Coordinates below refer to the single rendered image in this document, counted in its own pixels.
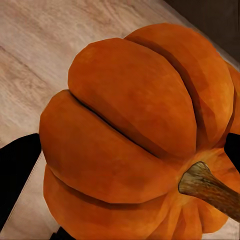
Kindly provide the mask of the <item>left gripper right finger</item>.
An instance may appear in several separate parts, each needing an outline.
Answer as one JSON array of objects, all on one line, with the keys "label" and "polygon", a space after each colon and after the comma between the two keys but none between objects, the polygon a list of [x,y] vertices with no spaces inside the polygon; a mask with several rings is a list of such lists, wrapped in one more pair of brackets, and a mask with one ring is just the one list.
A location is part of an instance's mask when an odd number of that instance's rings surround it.
[{"label": "left gripper right finger", "polygon": [[240,173],[240,135],[229,133],[224,145],[224,151]]}]

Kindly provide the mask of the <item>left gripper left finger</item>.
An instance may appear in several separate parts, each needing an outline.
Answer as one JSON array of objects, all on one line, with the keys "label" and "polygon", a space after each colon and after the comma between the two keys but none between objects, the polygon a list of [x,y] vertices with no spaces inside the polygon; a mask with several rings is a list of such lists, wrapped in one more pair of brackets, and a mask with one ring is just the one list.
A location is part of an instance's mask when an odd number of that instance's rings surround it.
[{"label": "left gripper left finger", "polygon": [[0,148],[0,233],[41,152],[38,133],[20,137]]}]

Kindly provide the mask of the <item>pumpkin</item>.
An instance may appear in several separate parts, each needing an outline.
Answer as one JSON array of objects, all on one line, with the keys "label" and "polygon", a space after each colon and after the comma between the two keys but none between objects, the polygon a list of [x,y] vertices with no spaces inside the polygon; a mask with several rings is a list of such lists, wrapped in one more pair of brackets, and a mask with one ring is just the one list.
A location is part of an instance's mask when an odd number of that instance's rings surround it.
[{"label": "pumpkin", "polygon": [[43,196],[76,240],[201,240],[240,223],[240,73],[198,31],[92,42],[40,116]]}]

